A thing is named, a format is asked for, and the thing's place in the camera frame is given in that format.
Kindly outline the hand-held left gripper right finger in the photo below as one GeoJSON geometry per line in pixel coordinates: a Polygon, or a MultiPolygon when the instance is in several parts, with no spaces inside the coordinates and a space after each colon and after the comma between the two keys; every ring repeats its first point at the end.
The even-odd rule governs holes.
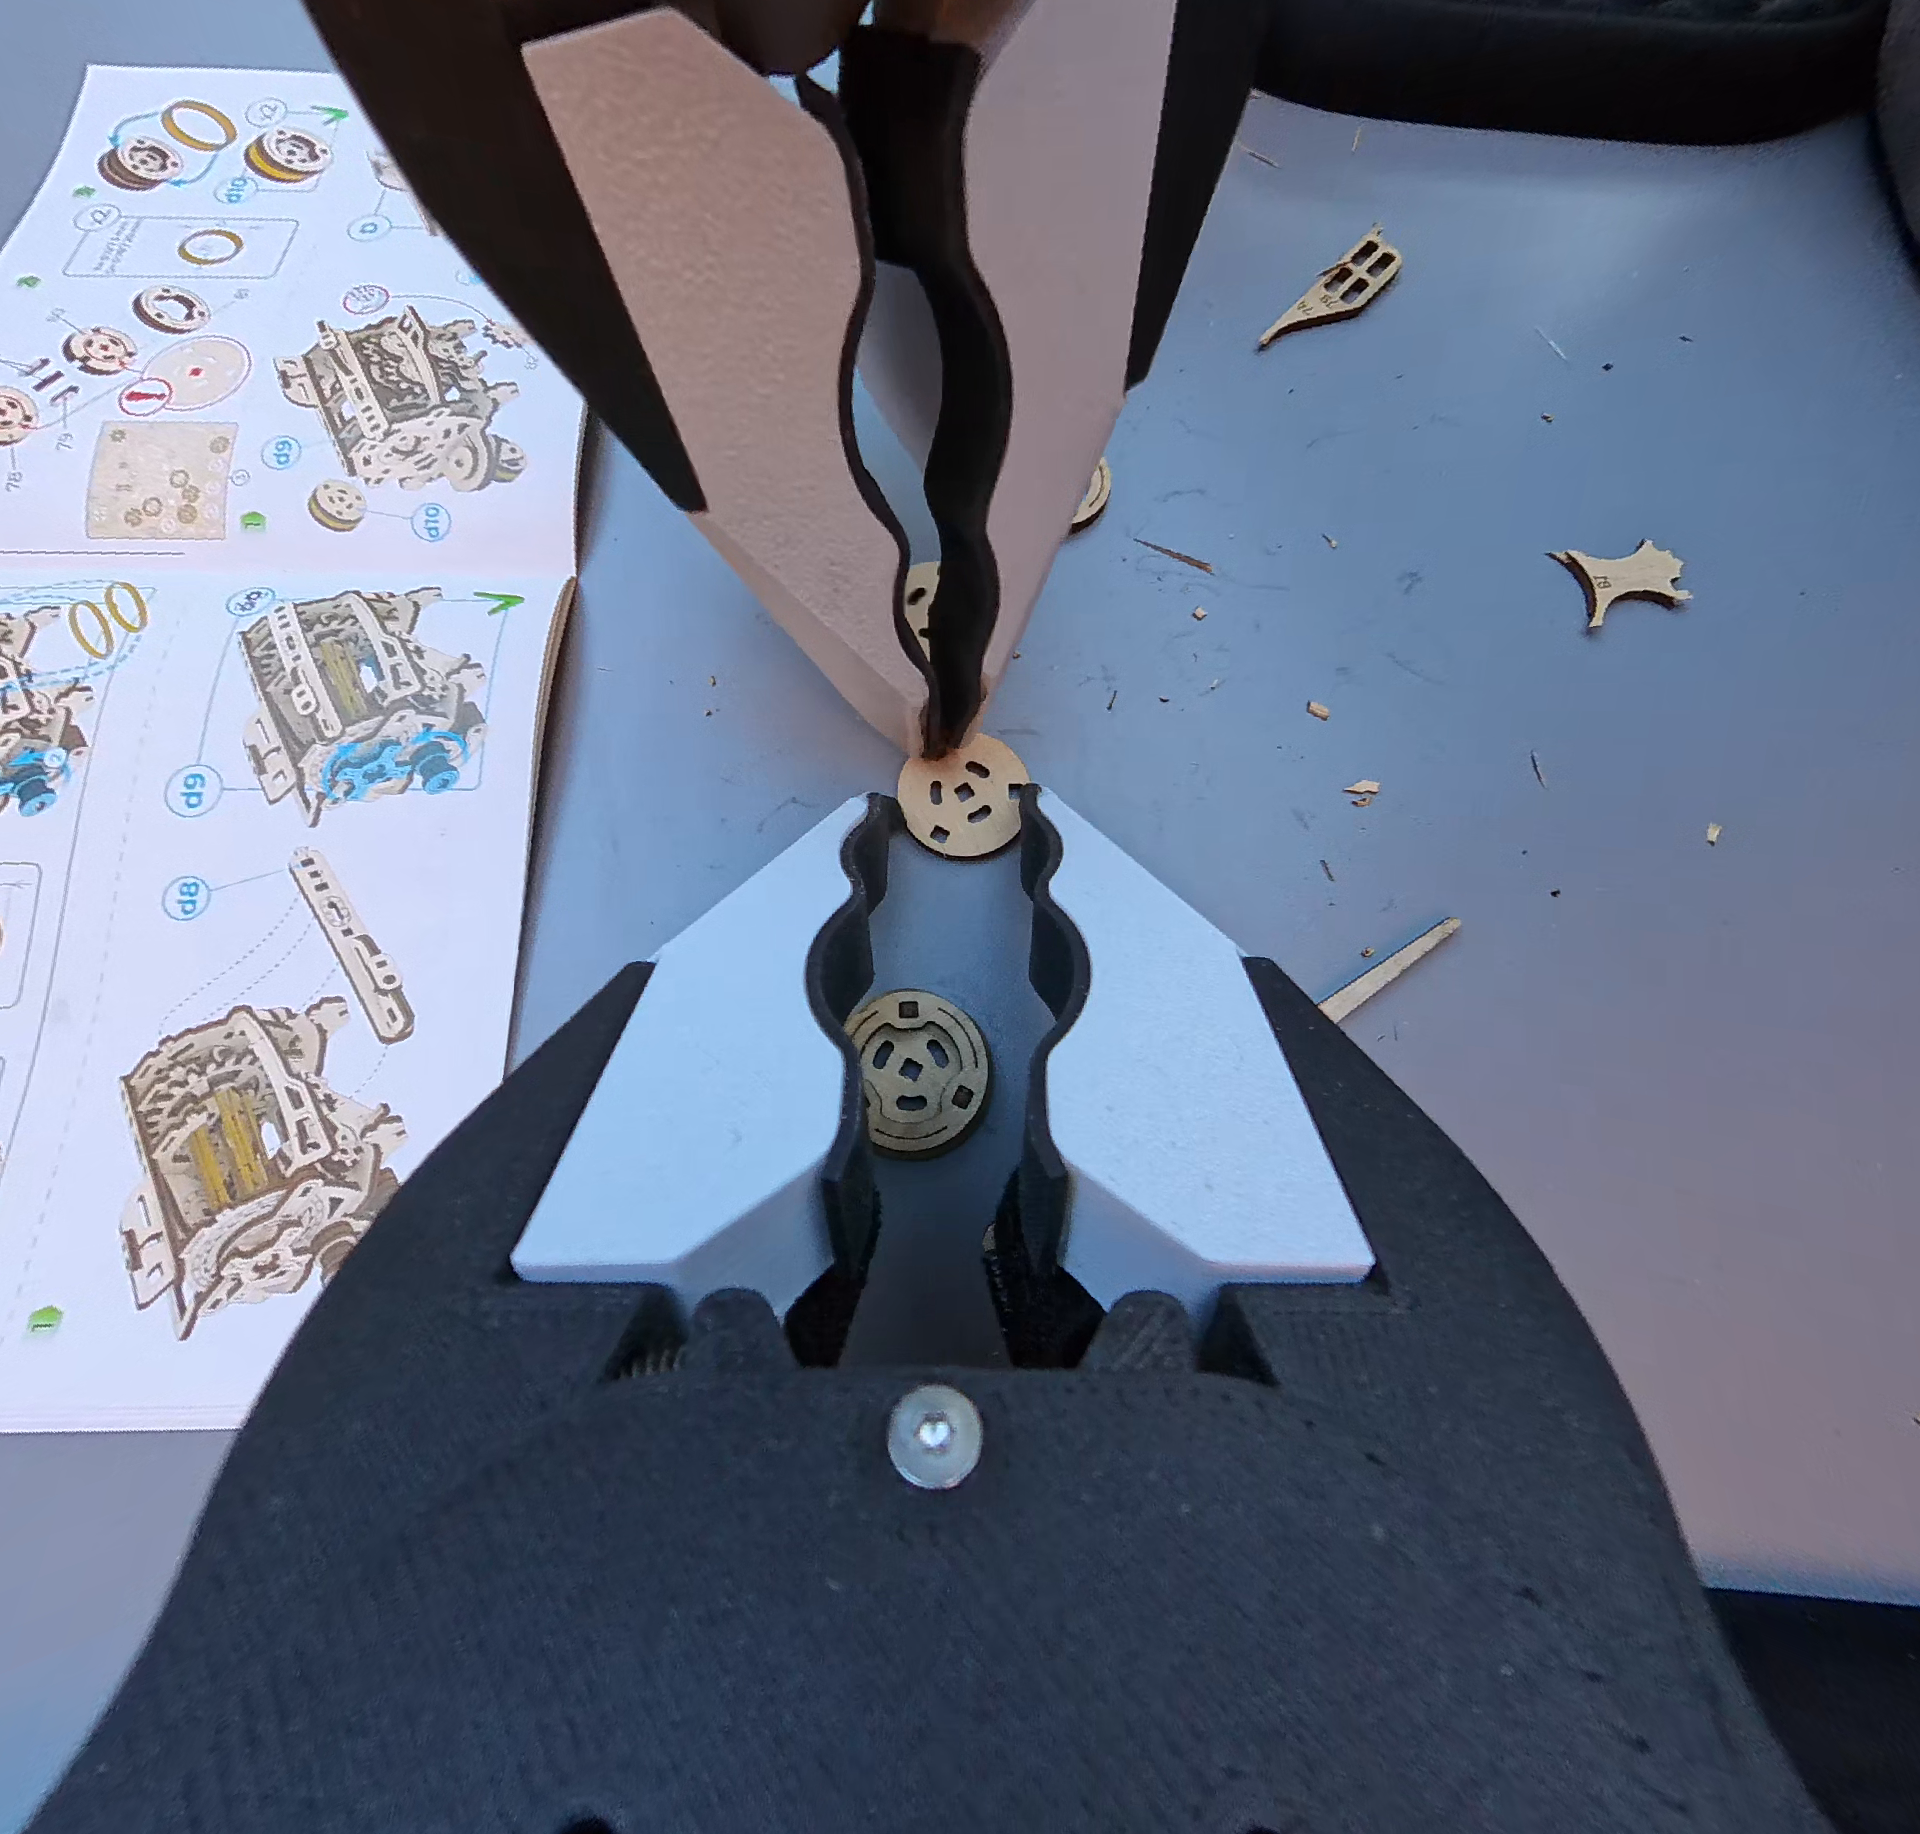
{"type": "Polygon", "coordinates": [[[1032,987],[1024,1149],[988,1284],[1019,1369],[1081,1364],[1139,1291],[1208,1326],[1219,1284],[1357,1284],[1346,1202],[1239,941],[1056,792],[1019,792],[1032,987]]]}

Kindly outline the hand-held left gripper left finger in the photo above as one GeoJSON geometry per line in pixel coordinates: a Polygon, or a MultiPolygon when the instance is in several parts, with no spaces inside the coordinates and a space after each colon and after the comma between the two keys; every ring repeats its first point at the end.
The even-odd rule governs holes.
{"type": "Polygon", "coordinates": [[[879,1228],[841,1020],[896,828],[846,796],[656,955],[518,1276],[755,1291],[807,1369],[841,1358],[879,1228]]]}

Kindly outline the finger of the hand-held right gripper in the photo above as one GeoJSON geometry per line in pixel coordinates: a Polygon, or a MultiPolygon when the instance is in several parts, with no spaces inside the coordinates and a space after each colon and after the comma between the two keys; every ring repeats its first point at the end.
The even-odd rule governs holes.
{"type": "Polygon", "coordinates": [[[855,442],[872,298],[840,97],[783,94],[680,9],[523,49],[698,478],[695,523],[896,745],[924,740],[907,530],[855,442]]]}
{"type": "Polygon", "coordinates": [[[940,545],[924,759],[999,684],[1118,424],[1173,0],[872,0],[840,56],[879,283],[858,373],[940,545]]]}

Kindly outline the assembled wooden wheel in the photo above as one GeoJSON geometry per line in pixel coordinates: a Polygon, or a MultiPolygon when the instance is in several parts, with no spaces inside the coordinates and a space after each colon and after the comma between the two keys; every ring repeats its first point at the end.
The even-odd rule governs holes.
{"type": "Polygon", "coordinates": [[[879,1155],[952,1149],[988,1110],[992,1063],[968,1012],[931,989],[888,989],[846,1015],[879,1155]]]}

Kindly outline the slotted wooden disc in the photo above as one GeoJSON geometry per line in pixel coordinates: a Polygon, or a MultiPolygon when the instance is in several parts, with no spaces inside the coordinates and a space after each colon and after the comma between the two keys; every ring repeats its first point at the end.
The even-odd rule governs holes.
{"type": "Polygon", "coordinates": [[[1019,841],[1024,763],[992,740],[968,736],[947,759],[909,759],[896,796],[909,841],[947,859],[982,859],[1019,841]]]}

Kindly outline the grey desk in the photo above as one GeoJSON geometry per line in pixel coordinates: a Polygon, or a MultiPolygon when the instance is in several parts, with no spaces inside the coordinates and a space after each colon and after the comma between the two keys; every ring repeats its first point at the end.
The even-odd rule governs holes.
{"type": "MultiPolygon", "coordinates": [[[[1917,265],[1865,120],[1585,144],[1673,167],[1646,277],[1695,348],[1707,576],[1681,775],[1592,888],[1494,941],[1458,916],[1351,1029],[1551,1256],[1704,1575],[1917,1602],[1917,265]]],[[[1092,642],[1128,614],[1072,576],[1092,530],[992,728],[1139,853],[1171,775],[1103,772],[1092,642]]]]}

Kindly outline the slotted pointed wooden offcut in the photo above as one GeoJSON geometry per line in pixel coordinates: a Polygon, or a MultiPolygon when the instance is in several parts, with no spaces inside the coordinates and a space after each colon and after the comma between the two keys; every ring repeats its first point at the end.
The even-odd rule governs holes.
{"type": "Polygon", "coordinates": [[[1388,242],[1383,228],[1357,237],[1313,283],[1259,338],[1259,352],[1289,332],[1313,332],[1329,322],[1351,322],[1365,311],[1391,278],[1400,277],[1400,247],[1388,242]]]}

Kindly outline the long wooden sliver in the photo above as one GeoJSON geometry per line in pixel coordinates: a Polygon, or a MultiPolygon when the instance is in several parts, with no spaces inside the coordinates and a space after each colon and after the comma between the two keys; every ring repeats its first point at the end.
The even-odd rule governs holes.
{"type": "Polygon", "coordinates": [[[1409,938],[1388,957],[1370,957],[1351,987],[1329,989],[1317,1012],[1329,1020],[1357,1015],[1365,1000],[1374,1000],[1388,987],[1397,987],[1409,967],[1437,955],[1452,932],[1458,932],[1458,916],[1435,922],[1428,932],[1409,938]]]}

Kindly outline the white instruction booklet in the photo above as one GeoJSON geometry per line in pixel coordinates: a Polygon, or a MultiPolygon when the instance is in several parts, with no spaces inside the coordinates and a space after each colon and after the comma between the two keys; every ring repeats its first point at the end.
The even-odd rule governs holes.
{"type": "Polygon", "coordinates": [[[0,422],[0,1418],[235,1430],[502,1080],[582,406],[342,77],[90,66],[0,422]]]}

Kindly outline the scattered wood splinters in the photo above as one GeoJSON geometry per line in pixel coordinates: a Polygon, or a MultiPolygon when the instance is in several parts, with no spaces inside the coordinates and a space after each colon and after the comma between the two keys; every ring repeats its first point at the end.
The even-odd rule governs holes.
{"type": "Polygon", "coordinates": [[[1244,941],[1303,967],[1435,916],[1525,932],[1661,837],[1707,631],[1687,455],[1693,338],[1646,237],[1646,153],[1359,126],[1250,97],[1155,380],[1110,442],[1110,510],[1072,576],[1128,614],[1118,759],[1164,766],[1139,853],[1244,941]],[[1370,228],[1400,277],[1351,322],[1259,338],[1370,228]],[[1687,608],[1586,631],[1547,550],[1642,540],[1687,608]]]}

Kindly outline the black quilted wrist rest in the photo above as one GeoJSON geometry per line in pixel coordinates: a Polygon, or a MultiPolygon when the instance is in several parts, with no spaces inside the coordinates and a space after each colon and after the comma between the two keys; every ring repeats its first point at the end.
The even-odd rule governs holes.
{"type": "Polygon", "coordinates": [[[1259,87],[1365,120],[1741,144],[1866,110],[1890,0],[1276,0],[1259,87]]]}

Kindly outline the star-shaped wooden offcut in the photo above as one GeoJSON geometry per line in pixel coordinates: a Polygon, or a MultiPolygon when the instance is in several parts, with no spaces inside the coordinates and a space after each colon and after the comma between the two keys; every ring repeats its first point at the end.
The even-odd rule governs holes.
{"type": "Polygon", "coordinates": [[[1681,586],[1681,559],[1673,550],[1648,545],[1648,540],[1642,540],[1618,559],[1599,559],[1599,553],[1585,553],[1585,550],[1547,550],[1547,559],[1565,567],[1578,579],[1586,631],[1599,631],[1609,608],[1618,608],[1618,600],[1656,600],[1656,608],[1687,608],[1693,600],[1693,590],[1681,586]]]}

